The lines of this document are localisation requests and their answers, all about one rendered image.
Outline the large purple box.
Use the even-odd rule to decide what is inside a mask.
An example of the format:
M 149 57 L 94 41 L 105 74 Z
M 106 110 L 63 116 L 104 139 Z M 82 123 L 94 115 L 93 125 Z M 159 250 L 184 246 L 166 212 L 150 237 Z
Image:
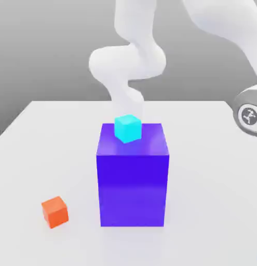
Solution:
M 96 159 L 101 226 L 164 226 L 169 150 L 161 124 L 143 124 L 142 138 L 126 144 L 103 124 Z

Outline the small cyan cube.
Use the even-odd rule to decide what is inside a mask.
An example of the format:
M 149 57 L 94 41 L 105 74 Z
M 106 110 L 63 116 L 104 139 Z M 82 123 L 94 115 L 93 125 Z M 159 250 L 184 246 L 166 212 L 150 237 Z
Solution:
M 114 135 L 122 143 L 129 143 L 142 138 L 142 122 L 133 115 L 116 117 Z

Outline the small orange cube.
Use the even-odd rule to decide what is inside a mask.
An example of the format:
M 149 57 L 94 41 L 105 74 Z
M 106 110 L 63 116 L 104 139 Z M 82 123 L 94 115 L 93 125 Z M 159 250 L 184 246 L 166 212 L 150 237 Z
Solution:
M 67 206 L 60 196 L 43 202 L 42 210 L 44 219 L 51 229 L 66 223 L 69 220 Z

